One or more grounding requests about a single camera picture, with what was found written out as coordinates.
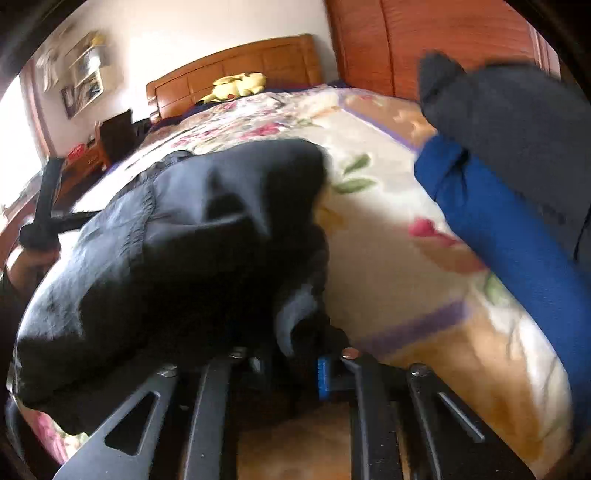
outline wall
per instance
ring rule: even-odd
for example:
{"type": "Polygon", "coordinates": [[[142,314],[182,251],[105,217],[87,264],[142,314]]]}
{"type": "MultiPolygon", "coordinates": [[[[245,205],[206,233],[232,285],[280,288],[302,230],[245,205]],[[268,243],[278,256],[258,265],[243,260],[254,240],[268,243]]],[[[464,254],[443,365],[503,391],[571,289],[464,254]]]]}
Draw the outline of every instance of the wall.
{"type": "Polygon", "coordinates": [[[128,108],[149,116],[145,85],[190,61],[265,38],[311,33],[327,81],[337,78],[323,0],[88,0],[64,22],[66,53],[90,30],[103,30],[118,88],[68,120],[59,88],[40,92],[58,154],[86,141],[97,120],[128,108]]]}

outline black jacket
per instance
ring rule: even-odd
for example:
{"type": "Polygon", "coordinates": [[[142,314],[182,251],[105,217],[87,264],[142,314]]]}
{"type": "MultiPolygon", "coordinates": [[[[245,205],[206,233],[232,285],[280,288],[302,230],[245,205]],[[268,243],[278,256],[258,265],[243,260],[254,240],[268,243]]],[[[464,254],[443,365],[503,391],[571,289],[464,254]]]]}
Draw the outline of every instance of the black jacket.
{"type": "Polygon", "coordinates": [[[329,323],[312,218],[324,180],[322,152],[303,140],[177,153],[141,174],[35,292],[14,393],[90,433],[164,362],[200,365],[274,335],[313,376],[329,323]]]}

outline red object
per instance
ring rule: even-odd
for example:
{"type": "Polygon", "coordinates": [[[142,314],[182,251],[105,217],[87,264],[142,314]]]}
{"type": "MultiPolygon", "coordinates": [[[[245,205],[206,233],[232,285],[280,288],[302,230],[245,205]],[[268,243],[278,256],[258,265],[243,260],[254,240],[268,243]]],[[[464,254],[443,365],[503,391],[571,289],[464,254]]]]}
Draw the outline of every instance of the red object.
{"type": "Polygon", "coordinates": [[[72,163],[74,160],[77,160],[82,156],[82,154],[87,150],[87,146],[84,143],[76,145],[74,148],[70,150],[68,153],[67,159],[68,163],[72,163]]]}
{"type": "Polygon", "coordinates": [[[457,245],[460,241],[446,233],[438,232],[435,228],[435,222],[429,218],[417,218],[408,226],[408,234],[417,237],[437,238],[442,247],[451,247],[457,245]]]}

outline stuffed animal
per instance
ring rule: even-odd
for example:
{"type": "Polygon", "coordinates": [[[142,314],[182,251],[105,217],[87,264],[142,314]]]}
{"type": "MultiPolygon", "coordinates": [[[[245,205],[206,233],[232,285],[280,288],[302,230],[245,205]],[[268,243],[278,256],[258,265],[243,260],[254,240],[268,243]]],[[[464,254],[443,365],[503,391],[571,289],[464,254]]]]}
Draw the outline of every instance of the stuffed animal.
{"type": "Polygon", "coordinates": [[[200,99],[199,102],[224,102],[246,97],[262,92],[266,82],[267,78],[262,73],[241,73],[240,75],[222,77],[213,82],[212,92],[200,99]]]}

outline green leaf print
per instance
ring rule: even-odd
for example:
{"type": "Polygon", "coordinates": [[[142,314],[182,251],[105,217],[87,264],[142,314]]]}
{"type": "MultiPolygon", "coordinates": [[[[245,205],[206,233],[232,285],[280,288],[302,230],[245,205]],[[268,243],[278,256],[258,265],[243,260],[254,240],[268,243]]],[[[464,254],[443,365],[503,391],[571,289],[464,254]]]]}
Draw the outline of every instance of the green leaf print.
{"type": "Polygon", "coordinates": [[[316,127],[317,125],[309,118],[300,118],[297,121],[298,127],[316,127]]]}
{"type": "Polygon", "coordinates": [[[369,165],[369,155],[367,153],[363,153],[353,160],[353,163],[345,168],[343,171],[343,175],[347,175],[352,171],[361,170],[369,165]]]}
{"type": "Polygon", "coordinates": [[[371,179],[352,179],[333,185],[333,190],[338,194],[346,195],[361,192],[362,190],[373,187],[375,184],[375,180],[371,179]]]}

